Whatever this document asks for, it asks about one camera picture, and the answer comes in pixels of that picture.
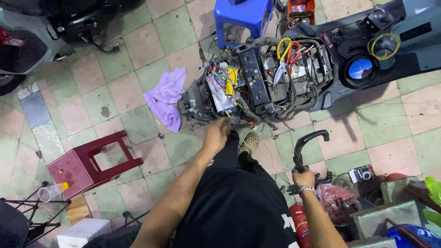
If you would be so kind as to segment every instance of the white styrofoam box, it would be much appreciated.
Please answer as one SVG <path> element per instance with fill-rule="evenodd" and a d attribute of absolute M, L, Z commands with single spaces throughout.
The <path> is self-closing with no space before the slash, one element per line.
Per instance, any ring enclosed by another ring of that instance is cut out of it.
<path fill-rule="evenodd" d="M 93 238 L 111 231 L 110 220 L 85 218 L 58 235 L 58 246 L 81 248 Z"/>

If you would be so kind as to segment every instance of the purple cloth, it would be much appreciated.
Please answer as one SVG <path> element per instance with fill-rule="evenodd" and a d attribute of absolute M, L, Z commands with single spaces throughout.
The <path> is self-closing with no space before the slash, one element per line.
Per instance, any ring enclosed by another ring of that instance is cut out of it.
<path fill-rule="evenodd" d="M 173 72 L 164 72 L 156 87 L 145 93 L 144 98 L 149 108 L 155 113 L 162 124 L 173 132 L 181 126 L 181 115 L 178 109 L 170 104 L 181 99 L 182 87 L 187 76 L 185 67 L 176 68 Z"/>

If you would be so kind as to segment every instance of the foot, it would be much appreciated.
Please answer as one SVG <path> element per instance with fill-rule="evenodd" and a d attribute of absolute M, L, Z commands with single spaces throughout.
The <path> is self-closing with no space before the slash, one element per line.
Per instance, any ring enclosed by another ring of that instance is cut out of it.
<path fill-rule="evenodd" d="M 259 137 L 255 132 L 250 132 L 245 137 L 242 145 L 239 146 L 239 154 L 245 151 L 251 155 L 254 151 L 256 151 L 258 145 L 259 145 Z"/>

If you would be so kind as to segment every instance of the man's arm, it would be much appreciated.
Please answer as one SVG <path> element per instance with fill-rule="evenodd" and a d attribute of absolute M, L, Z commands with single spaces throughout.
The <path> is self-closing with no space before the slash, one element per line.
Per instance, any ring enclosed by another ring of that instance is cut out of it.
<path fill-rule="evenodd" d="M 170 239 L 184 218 L 208 163 L 225 146 L 227 127 L 223 124 L 224 119 L 218 119 L 207 127 L 201 150 L 147 215 L 131 248 L 162 247 Z"/>
<path fill-rule="evenodd" d="M 315 177 L 308 168 L 300 174 L 295 169 L 292 170 L 292 179 L 300 188 L 302 186 L 314 187 Z M 314 248 L 342 248 L 348 247 L 341 235 L 335 229 L 331 219 L 323 210 L 320 202 L 312 190 L 304 190 L 300 193 L 303 200 L 306 221 L 308 221 L 308 230 L 310 242 Z"/>

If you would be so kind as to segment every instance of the blue plastic stool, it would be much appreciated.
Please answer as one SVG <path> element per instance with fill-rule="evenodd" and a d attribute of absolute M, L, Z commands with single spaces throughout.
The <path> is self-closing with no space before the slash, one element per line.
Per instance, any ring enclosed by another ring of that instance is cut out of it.
<path fill-rule="evenodd" d="M 273 11 L 273 0 L 246 0 L 235 4 L 234 0 L 217 0 L 214 6 L 214 21 L 216 23 L 217 46 L 224 49 L 228 45 L 224 41 L 224 23 L 240 25 L 250 30 L 254 39 L 261 37 L 262 22 L 265 13 Z"/>

